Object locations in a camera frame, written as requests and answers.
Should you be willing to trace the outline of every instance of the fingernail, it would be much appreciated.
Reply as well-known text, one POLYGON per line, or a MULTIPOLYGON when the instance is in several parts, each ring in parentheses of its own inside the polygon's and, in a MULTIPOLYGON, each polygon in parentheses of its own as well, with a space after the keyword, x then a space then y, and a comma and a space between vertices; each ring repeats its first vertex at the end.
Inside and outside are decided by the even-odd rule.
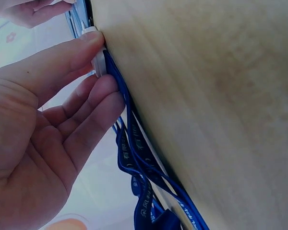
POLYGON ((102 33, 101 33, 101 32, 99 32, 99 31, 93 31, 93 32, 88 32, 88 33, 82 35, 82 36, 80 37, 80 39, 83 40, 83 41, 88 42, 88 41, 91 41, 91 40, 95 40, 96 38, 98 39, 98 38, 101 37, 101 36, 102 36, 102 33))

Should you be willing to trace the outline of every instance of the white plastic hook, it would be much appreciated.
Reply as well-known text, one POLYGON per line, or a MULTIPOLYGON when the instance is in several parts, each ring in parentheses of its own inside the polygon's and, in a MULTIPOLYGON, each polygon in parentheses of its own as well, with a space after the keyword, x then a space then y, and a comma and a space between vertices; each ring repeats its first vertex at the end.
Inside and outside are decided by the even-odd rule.
MULTIPOLYGON (((82 24, 82 34, 86 34, 88 32, 97 31, 96 27, 91 26, 88 28, 84 28, 84 25, 82 24)), ((103 51, 106 50, 104 46, 102 46, 101 50, 97 53, 95 58, 92 60, 92 66, 95 68, 96 76, 99 78, 105 74, 107 74, 107 68, 106 68, 106 61, 103 51)))

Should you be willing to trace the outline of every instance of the wooden board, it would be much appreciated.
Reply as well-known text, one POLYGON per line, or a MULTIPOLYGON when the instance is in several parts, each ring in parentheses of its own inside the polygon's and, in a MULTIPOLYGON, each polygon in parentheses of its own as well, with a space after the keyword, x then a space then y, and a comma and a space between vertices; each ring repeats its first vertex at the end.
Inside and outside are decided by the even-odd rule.
POLYGON ((161 159, 210 229, 288 230, 288 0, 92 0, 161 159))

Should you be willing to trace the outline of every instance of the blue strap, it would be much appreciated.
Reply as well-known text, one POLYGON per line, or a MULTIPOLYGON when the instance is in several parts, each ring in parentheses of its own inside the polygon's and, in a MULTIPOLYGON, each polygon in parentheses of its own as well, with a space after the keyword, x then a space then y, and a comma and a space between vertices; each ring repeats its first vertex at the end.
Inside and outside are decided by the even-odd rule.
POLYGON ((105 50, 104 55, 107 72, 114 76, 116 79, 119 90, 123 94, 126 102, 127 127, 125 127, 122 119, 120 119, 119 122, 128 134, 128 139, 126 137, 125 142, 128 142, 129 144, 130 156, 133 157, 133 162, 135 165, 137 165, 137 171, 142 175, 142 178, 149 179, 177 199, 178 203, 189 218, 195 230, 208 230, 208 226, 206 225, 205 221, 203 220, 202 216, 200 215, 188 194, 177 183, 175 183, 171 178, 162 172, 140 130, 138 122, 140 124, 142 124, 142 122, 139 118, 135 104, 131 98, 123 77, 116 67, 110 53, 105 50), (175 193, 170 190, 164 180, 169 182, 175 193))

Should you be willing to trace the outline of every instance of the finger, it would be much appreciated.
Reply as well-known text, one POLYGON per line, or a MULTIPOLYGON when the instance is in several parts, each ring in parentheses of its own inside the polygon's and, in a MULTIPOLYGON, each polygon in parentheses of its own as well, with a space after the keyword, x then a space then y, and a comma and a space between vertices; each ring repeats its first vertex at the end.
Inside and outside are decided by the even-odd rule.
POLYGON ((64 0, 65 2, 68 2, 70 4, 74 4, 75 2, 77 2, 76 0, 64 0))
POLYGON ((30 6, 34 9, 34 11, 38 11, 39 9, 50 5, 54 0, 34 0, 26 3, 27 6, 30 6))
POLYGON ((3 67, 0 78, 24 87, 38 99, 42 99, 43 95, 51 98, 69 82, 80 77, 79 70, 91 63, 103 43, 100 32, 84 34, 80 39, 59 44, 3 67))
POLYGON ((81 108, 83 103, 87 100, 96 81, 96 76, 90 76, 84 79, 71 93, 63 105, 43 111, 43 116, 51 123, 51 125, 57 127, 68 118, 72 117, 72 115, 81 108))
POLYGON ((31 27, 47 22, 51 18, 63 14, 66 11, 69 11, 72 7, 71 4, 64 1, 60 1, 53 5, 45 4, 46 6, 42 7, 43 5, 44 4, 42 3, 40 6, 37 6, 36 8, 37 11, 35 11, 32 17, 30 18, 31 27))
POLYGON ((0 13, 7 8, 34 0, 0 0, 0 13))
POLYGON ((88 63, 85 67, 80 70, 74 71, 67 76, 64 77, 64 80, 60 82, 60 84, 54 84, 50 86, 49 89, 44 93, 41 94, 38 100, 38 107, 40 108, 43 106, 47 101, 49 101, 54 95, 56 95, 61 89, 62 85, 68 85, 78 77, 81 77, 93 70, 92 64, 88 63))
POLYGON ((89 117, 64 141, 64 147, 78 172, 83 168, 90 153, 114 124, 124 109, 119 92, 107 96, 89 117))
POLYGON ((58 130, 65 140, 82 122, 89 117, 95 108, 110 94, 118 92, 118 86, 115 79, 111 75, 105 75, 98 79, 92 88, 87 100, 81 108, 75 112, 72 103, 65 103, 65 111, 70 118, 58 126, 58 130))

